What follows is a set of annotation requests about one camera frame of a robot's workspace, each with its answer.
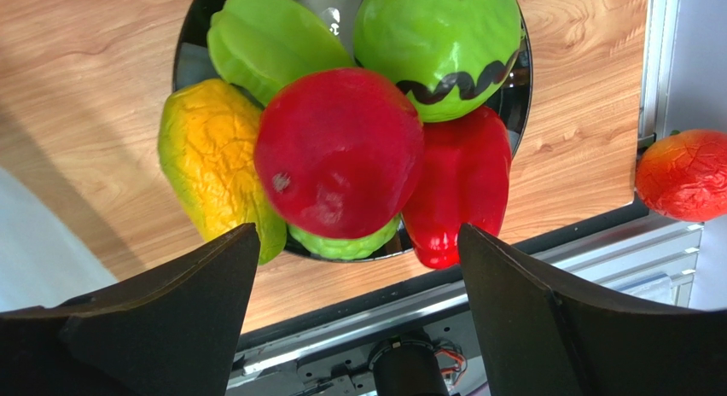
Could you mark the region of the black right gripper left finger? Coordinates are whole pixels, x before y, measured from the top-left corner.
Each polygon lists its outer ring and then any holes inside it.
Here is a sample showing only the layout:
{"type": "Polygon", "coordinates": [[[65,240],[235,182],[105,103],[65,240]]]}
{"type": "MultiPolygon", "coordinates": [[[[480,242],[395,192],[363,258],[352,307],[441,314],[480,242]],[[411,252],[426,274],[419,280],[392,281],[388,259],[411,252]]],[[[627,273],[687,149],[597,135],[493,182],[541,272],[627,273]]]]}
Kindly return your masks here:
{"type": "Polygon", "coordinates": [[[2,394],[224,394],[259,251],[244,224],[58,306],[4,312],[2,394]]]}

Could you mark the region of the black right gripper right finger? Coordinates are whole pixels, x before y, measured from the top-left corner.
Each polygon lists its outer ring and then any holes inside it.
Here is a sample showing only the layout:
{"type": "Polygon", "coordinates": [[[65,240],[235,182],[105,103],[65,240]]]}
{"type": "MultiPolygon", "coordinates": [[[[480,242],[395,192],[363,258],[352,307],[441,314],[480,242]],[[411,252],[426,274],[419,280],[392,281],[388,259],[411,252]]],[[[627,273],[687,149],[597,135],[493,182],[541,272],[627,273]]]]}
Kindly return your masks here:
{"type": "Polygon", "coordinates": [[[725,394],[725,311],[605,288],[471,224],[458,249],[492,394],[725,394]]]}

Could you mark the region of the orange red wrinkled fruit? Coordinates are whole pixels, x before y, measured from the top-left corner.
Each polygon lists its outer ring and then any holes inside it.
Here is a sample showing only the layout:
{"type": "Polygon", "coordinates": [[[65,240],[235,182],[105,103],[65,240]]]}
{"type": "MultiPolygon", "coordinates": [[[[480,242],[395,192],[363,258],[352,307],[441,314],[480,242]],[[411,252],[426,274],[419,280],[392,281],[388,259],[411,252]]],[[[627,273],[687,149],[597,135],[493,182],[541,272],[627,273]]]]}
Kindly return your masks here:
{"type": "Polygon", "coordinates": [[[639,163],[636,192],[652,211],[706,222],[726,214],[726,134],[693,129],[651,145],[639,163]]]}

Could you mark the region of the red apple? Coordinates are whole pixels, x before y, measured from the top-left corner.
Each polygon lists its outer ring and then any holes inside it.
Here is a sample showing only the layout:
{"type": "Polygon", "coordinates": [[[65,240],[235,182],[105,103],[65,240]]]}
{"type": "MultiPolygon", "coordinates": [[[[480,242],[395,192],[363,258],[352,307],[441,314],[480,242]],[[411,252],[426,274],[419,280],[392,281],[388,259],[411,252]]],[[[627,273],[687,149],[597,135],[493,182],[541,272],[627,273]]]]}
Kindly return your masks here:
{"type": "Polygon", "coordinates": [[[422,175],[423,125],[388,79],[361,67],[286,86],[260,119],[254,164],[271,205],[317,236],[355,239],[382,228],[422,175]]]}

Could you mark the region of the light blue printed plastic bag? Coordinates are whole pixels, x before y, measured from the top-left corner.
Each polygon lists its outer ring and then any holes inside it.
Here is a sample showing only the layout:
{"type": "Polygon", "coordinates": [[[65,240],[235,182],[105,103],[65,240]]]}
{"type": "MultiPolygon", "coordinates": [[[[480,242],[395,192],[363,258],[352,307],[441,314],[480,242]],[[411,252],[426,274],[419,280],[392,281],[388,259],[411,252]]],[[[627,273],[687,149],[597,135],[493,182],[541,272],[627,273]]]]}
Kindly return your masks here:
{"type": "Polygon", "coordinates": [[[1,310],[54,307],[118,279],[13,175],[1,170],[1,310]]]}

